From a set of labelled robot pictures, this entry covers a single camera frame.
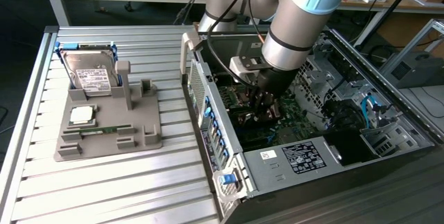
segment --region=black pole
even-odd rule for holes
[[[386,20],[389,14],[393,12],[394,8],[397,7],[397,5],[400,4],[401,0],[394,0],[393,4],[390,5],[390,7],[388,8],[385,14],[382,15],[380,21],[377,22],[376,26],[373,27],[372,31],[369,31],[366,37],[364,38],[362,42],[356,46],[357,50],[362,50],[364,46],[366,45],[369,39],[372,38],[372,36],[374,35],[377,29],[381,27],[381,25],[384,24],[384,21]]]

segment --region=aluminum slotted table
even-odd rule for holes
[[[190,27],[46,28],[0,175],[0,223],[218,223],[178,80]],[[109,43],[158,89],[162,148],[54,162],[69,80],[54,42]]]

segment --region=warning label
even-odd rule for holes
[[[282,151],[297,174],[326,167],[312,142],[288,146]]]
[[[106,69],[76,70],[85,92],[110,90]]]

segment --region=motherboard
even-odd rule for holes
[[[306,119],[306,112],[297,105],[294,95],[289,91],[278,99],[280,119],[276,122],[257,124],[254,127],[245,127],[237,122],[240,116],[250,114],[245,87],[232,85],[217,89],[244,152],[317,136],[317,129]]]

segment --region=white sticker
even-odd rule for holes
[[[106,69],[76,70],[85,92],[110,90]]]
[[[268,151],[261,152],[261,157],[262,157],[262,160],[276,157],[274,150],[268,150]]]

